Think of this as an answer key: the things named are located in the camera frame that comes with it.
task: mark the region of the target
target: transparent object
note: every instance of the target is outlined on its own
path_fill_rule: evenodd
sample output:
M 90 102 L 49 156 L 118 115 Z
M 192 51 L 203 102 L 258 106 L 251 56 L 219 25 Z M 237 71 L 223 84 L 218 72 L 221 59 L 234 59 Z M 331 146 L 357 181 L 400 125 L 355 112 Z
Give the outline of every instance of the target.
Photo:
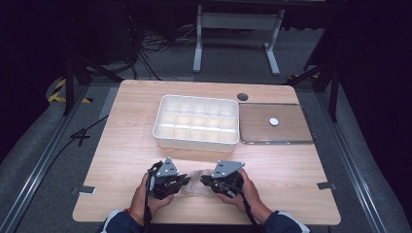
M 312 144 L 314 141 L 304 110 L 298 104 L 242 103 L 239 121 L 240 140 L 244 144 Z
M 165 95 L 153 134 L 162 148 L 233 152 L 240 138 L 239 106 L 233 100 Z

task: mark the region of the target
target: hand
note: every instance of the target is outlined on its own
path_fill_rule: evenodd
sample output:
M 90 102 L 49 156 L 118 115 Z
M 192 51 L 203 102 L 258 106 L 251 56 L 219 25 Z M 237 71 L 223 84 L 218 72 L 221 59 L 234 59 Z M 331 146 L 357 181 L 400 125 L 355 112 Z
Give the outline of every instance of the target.
M 242 190 L 246 200 L 249 202 L 249 205 L 251 205 L 252 215 L 258 222 L 264 223 L 272 214 L 272 211 L 270 211 L 260 200 L 258 189 L 255 187 L 254 182 L 249 179 L 246 171 L 241 168 L 238 172 L 244 181 Z M 221 193 L 218 193 L 218 195 L 224 203 L 234 205 L 239 211 L 246 212 L 245 204 L 243 204 L 243 198 L 240 194 L 237 194 L 234 198 L 230 198 Z
M 146 196 L 146 183 L 148 181 L 149 174 L 145 174 L 142 178 L 142 182 L 136 188 L 134 192 L 133 199 L 130 204 L 130 210 L 134 212 L 139 218 L 143 219 L 143 215 L 145 212 L 145 196 Z M 152 196 L 148 196 L 148 205 L 151 209 L 152 216 L 155 216 L 156 212 L 167 205 L 169 205 L 175 196 L 169 195 L 165 197 L 163 200 L 158 200 Z

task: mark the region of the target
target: metal bar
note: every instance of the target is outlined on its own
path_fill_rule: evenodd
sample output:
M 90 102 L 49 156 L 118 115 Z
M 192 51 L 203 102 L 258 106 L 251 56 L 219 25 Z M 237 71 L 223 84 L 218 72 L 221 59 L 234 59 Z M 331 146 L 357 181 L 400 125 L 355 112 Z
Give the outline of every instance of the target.
M 42 156 L 40 157 L 35 168 L 24 184 L 20 194 L 17 197 L 17 200 L 15 201 L 15 204 L 12 206 L 5 219 L 3 220 L 0 226 L 0 233 L 10 233 L 17 231 L 18 225 L 24 217 L 24 214 L 27 211 L 28 207 L 30 206 L 31 200 L 36 194 L 36 191 L 39 188 L 43 178 L 46 176 L 47 171 L 49 170 L 52 162 L 57 156 L 57 147 L 64 133 L 64 130 L 67 128 L 80 103 L 85 98 L 87 90 L 88 86 L 79 86 L 79 90 L 75 98 L 75 105 L 73 106 L 72 111 L 70 111 L 67 116 L 64 116 L 61 119 L 60 123 L 57 125 L 51 137 L 51 140 L 49 141 Z
M 384 222 L 382 221 L 376 207 L 374 200 L 371 196 L 369 187 L 367 186 L 366 181 L 364 180 L 363 174 L 355 163 L 352 154 L 348 148 L 348 145 L 345 141 L 342 131 L 339 128 L 339 125 L 332 120 L 330 120 L 327 100 L 322 93 L 315 93 L 318 101 L 322 106 L 322 110 L 326 118 L 328 119 L 327 123 L 332 130 L 334 137 L 337 140 L 337 143 L 342 151 L 342 161 L 345 166 L 346 171 L 348 172 L 349 178 L 351 179 L 352 185 L 354 186 L 355 192 L 360 199 L 360 204 L 363 207 L 363 210 L 366 214 L 366 218 L 369 221 L 369 224 L 373 232 L 377 233 L 386 233 L 388 232 Z

